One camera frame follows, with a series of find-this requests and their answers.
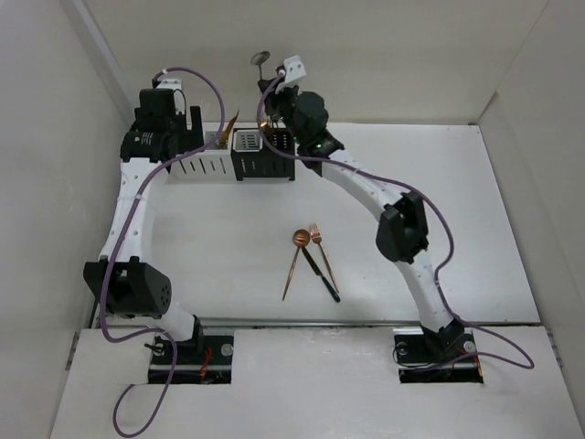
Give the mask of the silver spoon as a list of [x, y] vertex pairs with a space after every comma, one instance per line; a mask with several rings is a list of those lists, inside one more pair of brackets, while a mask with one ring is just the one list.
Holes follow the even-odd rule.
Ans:
[[264, 80], [263, 65], [270, 59], [270, 57], [270, 51], [263, 50], [255, 53], [250, 59], [250, 65], [256, 67], [259, 72], [259, 81]]

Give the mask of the rose gold fork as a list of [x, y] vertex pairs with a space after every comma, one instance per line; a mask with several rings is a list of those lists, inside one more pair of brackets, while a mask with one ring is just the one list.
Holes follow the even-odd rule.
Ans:
[[316, 223], [311, 223], [310, 224], [310, 226], [309, 226], [309, 233], [310, 233], [310, 238], [311, 238], [312, 242], [314, 244], [316, 244], [317, 247], [319, 248], [319, 251], [321, 253], [322, 259], [324, 261], [325, 268], [328, 271], [328, 274], [329, 274], [329, 276], [330, 276], [330, 278], [331, 278], [331, 280], [333, 282], [333, 285], [334, 285], [335, 290], [337, 292], [339, 292], [339, 287], [338, 287], [337, 281], [335, 279], [334, 272], [332, 270], [332, 267], [330, 265], [330, 262], [329, 262], [329, 260], [327, 258], [327, 255], [326, 255], [325, 251], [324, 251], [324, 247], [322, 245], [322, 239], [323, 239], [322, 238], [322, 234], [321, 234], [321, 231], [319, 230], [319, 228], [318, 228], [318, 226], [317, 226]]

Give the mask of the copper spoon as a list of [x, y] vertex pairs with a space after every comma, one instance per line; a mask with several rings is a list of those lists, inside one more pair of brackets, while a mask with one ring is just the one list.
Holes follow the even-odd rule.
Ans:
[[292, 259], [292, 264], [291, 264], [291, 267], [289, 269], [287, 280], [286, 280], [285, 287], [284, 287], [284, 291], [282, 294], [283, 301], [285, 300], [286, 295], [289, 291], [290, 284], [292, 282], [292, 278], [293, 278], [293, 274], [294, 274], [294, 270], [296, 268], [299, 253], [309, 243], [309, 241], [310, 241], [310, 233], [308, 230], [305, 230], [305, 229], [297, 230], [292, 236], [292, 243], [295, 246], [295, 253], [294, 253], [294, 256]]

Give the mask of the gold knife dark handle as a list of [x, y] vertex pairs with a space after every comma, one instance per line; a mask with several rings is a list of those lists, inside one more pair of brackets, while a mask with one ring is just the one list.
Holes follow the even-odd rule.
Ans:
[[331, 283], [326, 279], [326, 277], [324, 276], [324, 274], [322, 273], [322, 271], [320, 270], [320, 268], [316, 264], [314, 258], [311, 256], [311, 254], [308, 252], [308, 250], [306, 248], [303, 248], [302, 252], [303, 252], [305, 259], [308, 261], [310, 267], [314, 271], [314, 274], [321, 279], [321, 281], [325, 285], [325, 288], [327, 289], [329, 294], [333, 297], [334, 301], [336, 303], [340, 303], [341, 298], [340, 298], [338, 292], [334, 289], [334, 287], [331, 285]]

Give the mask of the gold fork green handle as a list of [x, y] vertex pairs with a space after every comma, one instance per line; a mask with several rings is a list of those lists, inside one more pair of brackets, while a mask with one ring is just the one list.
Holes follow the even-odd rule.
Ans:
[[260, 121], [259, 130], [262, 131], [267, 138], [273, 137], [275, 128], [276, 125], [270, 116], [266, 116]]

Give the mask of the gold knife green handle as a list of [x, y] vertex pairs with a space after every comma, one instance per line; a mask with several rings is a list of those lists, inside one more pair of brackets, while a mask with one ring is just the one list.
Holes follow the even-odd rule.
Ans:
[[219, 138], [218, 141], [218, 148], [223, 150], [223, 149], [227, 149], [228, 148], [228, 140], [229, 140], [229, 135], [230, 132], [232, 130], [233, 127], [233, 122], [229, 122], [226, 130], [223, 132], [223, 134], [221, 135], [221, 137]]

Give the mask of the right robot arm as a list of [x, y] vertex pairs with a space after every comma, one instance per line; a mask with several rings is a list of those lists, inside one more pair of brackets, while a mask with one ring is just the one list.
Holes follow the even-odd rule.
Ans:
[[287, 86], [282, 76], [259, 80], [258, 112], [284, 123], [297, 144], [286, 160], [302, 162], [319, 177], [337, 185], [377, 220], [376, 246], [402, 274], [415, 301], [423, 332], [423, 348], [432, 359], [451, 355], [464, 332], [442, 292], [438, 269], [428, 253], [425, 209], [431, 201], [414, 187], [365, 171], [327, 129], [324, 99], [314, 92]]

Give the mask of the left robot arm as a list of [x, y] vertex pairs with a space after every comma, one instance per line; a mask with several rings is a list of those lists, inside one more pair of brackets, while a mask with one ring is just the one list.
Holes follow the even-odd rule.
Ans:
[[170, 279], [154, 267], [154, 220], [170, 174], [168, 160], [203, 144], [200, 130], [187, 127], [187, 107], [179, 84], [161, 82], [139, 93], [135, 120], [122, 140], [121, 184], [106, 243], [96, 262], [86, 262], [83, 278], [108, 315], [143, 317], [174, 339], [184, 362], [199, 360], [205, 341], [197, 319], [172, 298]]

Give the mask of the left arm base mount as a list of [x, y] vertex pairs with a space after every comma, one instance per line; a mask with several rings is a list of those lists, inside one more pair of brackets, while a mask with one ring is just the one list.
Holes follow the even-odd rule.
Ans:
[[[149, 384], [165, 384], [171, 369], [173, 350], [167, 339], [156, 336], [144, 346], [152, 351], [147, 371]], [[230, 384], [234, 335], [207, 333], [197, 345], [192, 340], [177, 343], [177, 360], [172, 384]]]

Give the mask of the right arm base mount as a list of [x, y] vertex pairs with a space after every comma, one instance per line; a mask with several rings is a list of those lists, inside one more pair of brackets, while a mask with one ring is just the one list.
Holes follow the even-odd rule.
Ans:
[[421, 332], [407, 328], [394, 332], [392, 357], [399, 366], [401, 384], [475, 383], [483, 384], [484, 376], [477, 357], [460, 359], [476, 351], [474, 336], [466, 331], [460, 341], [445, 353], [433, 353]]

